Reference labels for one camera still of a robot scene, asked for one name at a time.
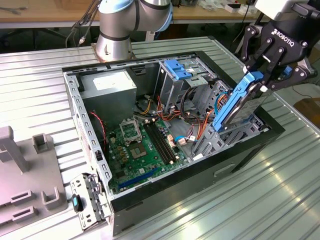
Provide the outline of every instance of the ram slot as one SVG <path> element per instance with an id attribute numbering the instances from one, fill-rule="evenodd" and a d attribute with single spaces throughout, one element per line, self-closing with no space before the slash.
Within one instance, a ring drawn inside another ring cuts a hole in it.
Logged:
<path id="1" fill-rule="evenodd" d="M 171 151 L 167 142 L 164 140 L 157 126 L 155 124 L 147 124 L 147 125 L 144 125 L 144 129 L 148 134 L 149 138 L 151 139 L 153 145 L 155 146 L 155 149 L 160 154 L 164 164 L 168 165 L 172 163 L 172 161 L 175 162 L 176 157 Z"/>

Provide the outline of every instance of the motherboard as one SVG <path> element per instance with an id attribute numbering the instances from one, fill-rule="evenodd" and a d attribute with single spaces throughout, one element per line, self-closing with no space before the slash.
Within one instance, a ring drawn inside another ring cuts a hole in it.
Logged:
<path id="1" fill-rule="evenodd" d="M 151 123 L 139 123 L 138 129 L 128 124 L 125 126 L 125 130 L 119 127 L 106 134 L 109 139 L 108 165 L 112 172 L 109 187 L 113 194 L 138 186 L 188 163 L 180 147 L 171 141 L 171 133 L 161 119 Z M 128 143 L 125 139 L 137 134 L 141 135 L 141 140 L 137 138 Z"/>

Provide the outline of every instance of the metal table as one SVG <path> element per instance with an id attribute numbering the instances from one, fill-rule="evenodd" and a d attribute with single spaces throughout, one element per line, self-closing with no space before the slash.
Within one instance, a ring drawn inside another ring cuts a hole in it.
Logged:
<path id="1" fill-rule="evenodd" d="M 202 50 L 235 80 L 243 76 L 241 62 L 207 37 L 137 42 L 133 49 L 137 57 Z M 38 133 L 53 137 L 70 200 L 69 181 L 89 167 L 71 119 L 61 67 L 97 63 L 92 48 L 2 54 L 0 63 L 0 126 L 11 125 L 16 141 Z M 116 238 L 319 239 L 319 130 L 276 94 L 263 107 L 286 129 L 277 141 L 244 169 Z M 110 235 L 107 225 L 83 234 L 69 201 L 67 210 L 3 239 L 48 237 L 108 239 Z"/>

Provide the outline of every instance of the sticker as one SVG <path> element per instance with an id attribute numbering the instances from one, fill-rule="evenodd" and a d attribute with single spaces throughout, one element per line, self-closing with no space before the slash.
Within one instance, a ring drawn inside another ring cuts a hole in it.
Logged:
<path id="1" fill-rule="evenodd" d="M 260 97 L 247 101 L 230 123 L 236 124 L 243 120 L 247 120 L 265 99 L 266 97 Z"/>
<path id="2" fill-rule="evenodd" d="M 109 72 L 106 76 L 96 77 L 93 83 L 98 91 L 121 87 L 129 83 L 124 71 Z"/>

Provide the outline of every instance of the blue cable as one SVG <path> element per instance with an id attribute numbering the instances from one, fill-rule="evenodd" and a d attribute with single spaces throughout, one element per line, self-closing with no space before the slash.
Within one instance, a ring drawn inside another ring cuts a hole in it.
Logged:
<path id="1" fill-rule="evenodd" d="M 174 139 L 174 141 L 176 142 L 176 141 L 178 141 L 179 139 L 184 139 L 185 138 L 185 136 L 177 136 L 175 139 Z"/>
<path id="2" fill-rule="evenodd" d="M 214 113 L 215 113 L 215 116 L 217 116 L 218 115 L 218 100 L 219 100 L 219 98 L 222 96 L 222 95 L 225 95 L 225 94 L 228 94 L 226 91 L 225 92 L 223 92 L 223 93 L 220 93 L 217 97 L 216 97 L 216 99 L 215 99 L 215 103 L 214 103 Z"/>
<path id="3" fill-rule="evenodd" d="M 187 138 L 186 136 L 177 136 L 174 141 L 178 141 L 179 139 L 187 139 L 187 140 L 191 140 L 190 138 Z"/>

